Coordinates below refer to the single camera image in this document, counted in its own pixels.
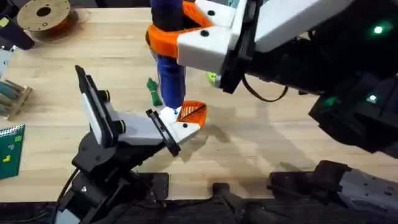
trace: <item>screw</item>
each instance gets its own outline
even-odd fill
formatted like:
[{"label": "screw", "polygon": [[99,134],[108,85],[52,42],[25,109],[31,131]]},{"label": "screw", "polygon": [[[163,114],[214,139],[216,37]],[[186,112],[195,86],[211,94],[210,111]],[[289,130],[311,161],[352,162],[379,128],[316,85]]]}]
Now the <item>screw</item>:
[{"label": "screw", "polygon": [[209,10],[209,11],[207,11],[207,14],[208,14],[209,16],[214,16],[214,15],[216,14],[216,12],[213,11],[213,10]]},{"label": "screw", "polygon": [[208,37],[208,36],[209,36],[209,32],[208,32],[207,30],[202,30],[202,31],[200,32],[200,35],[201,35],[202,37]]}]

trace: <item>blue marker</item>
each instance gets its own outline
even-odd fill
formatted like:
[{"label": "blue marker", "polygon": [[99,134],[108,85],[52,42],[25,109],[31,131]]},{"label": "blue marker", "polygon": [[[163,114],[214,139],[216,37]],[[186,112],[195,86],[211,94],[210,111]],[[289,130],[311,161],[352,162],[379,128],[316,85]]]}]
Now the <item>blue marker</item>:
[{"label": "blue marker", "polygon": [[[183,29],[182,0],[150,0],[152,22],[163,31]],[[185,67],[177,59],[152,53],[156,59],[160,93],[164,104],[177,109],[185,97]]]}]

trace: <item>wooden table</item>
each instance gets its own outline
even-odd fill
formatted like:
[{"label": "wooden table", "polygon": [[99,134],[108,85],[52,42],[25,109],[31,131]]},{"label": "wooden table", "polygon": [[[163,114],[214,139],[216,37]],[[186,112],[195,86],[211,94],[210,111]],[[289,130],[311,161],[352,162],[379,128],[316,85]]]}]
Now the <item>wooden table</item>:
[{"label": "wooden table", "polygon": [[[74,65],[91,74],[99,88],[111,92],[119,111],[153,108],[146,88],[156,77],[155,62],[144,40],[150,24],[149,9],[80,10],[89,19],[67,38],[34,49],[17,50],[3,78],[34,91],[14,122],[26,124],[19,176],[0,180],[0,201],[55,200],[74,167],[88,122]],[[281,86],[249,78],[268,98]],[[243,86],[229,95],[213,88],[205,72],[187,70],[188,100],[208,104],[206,126],[182,146],[174,158],[163,150],[145,161],[140,172],[168,172],[170,198],[206,198],[213,182],[227,182],[243,197],[271,197],[266,190],[272,171],[313,170],[322,159],[343,162],[370,174],[398,180],[398,161],[369,154],[332,140],[307,115],[316,97],[296,90],[277,103],[262,103]]]}]

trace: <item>green circuit board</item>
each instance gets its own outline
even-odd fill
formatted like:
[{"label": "green circuit board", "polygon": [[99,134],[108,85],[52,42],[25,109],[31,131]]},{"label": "green circuit board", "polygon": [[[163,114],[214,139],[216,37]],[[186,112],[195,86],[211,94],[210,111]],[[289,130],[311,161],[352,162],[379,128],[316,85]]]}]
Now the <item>green circuit board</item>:
[{"label": "green circuit board", "polygon": [[0,130],[0,179],[18,175],[25,125]]}]

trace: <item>black clamp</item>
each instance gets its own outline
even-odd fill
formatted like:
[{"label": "black clamp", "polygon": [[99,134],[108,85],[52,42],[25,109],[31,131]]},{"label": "black clamp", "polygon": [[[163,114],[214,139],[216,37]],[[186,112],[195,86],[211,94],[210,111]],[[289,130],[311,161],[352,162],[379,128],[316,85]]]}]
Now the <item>black clamp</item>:
[{"label": "black clamp", "polygon": [[[254,15],[251,15],[251,4],[256,4]],[[229,50],[221,68],[221,86],[224,92],[233,93],[248,70],[256,51],[257,21],[262,0],[248,1],[243,15],[241,35],[234,50]]]},{"label": "black clamp", "polygon": [[163,121],[159,118],[159,114],[151,109],[146,111],[148,117],[154,122],[155,127],[159,131],[160,135],[163,137],[163,142],[169,149],[170,153],[176,157],[181,151],[180,146],[175,142],[173,136],[170,134],[169,130],[164,125]]}]

